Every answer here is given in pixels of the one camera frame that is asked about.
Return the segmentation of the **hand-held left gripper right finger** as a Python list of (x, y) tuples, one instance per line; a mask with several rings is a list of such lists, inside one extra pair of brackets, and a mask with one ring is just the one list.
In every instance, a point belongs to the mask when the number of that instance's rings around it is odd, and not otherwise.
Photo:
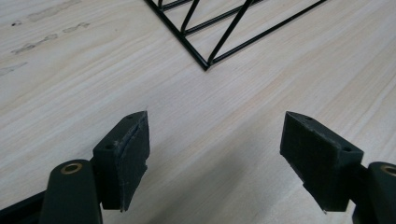
[(303, 181), (319, 207), (344, 212), (350, 199), (348, 176), (363, 151), (306, 115), (285, 114), (280, 154)]

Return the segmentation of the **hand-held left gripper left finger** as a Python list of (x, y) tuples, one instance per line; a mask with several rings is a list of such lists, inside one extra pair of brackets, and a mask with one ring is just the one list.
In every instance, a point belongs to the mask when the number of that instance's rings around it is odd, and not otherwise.
[(99, 198), (106, 210), (127, 211), (149, 157), (147, 111), (130, 114), (119, 121), (93, 149)]

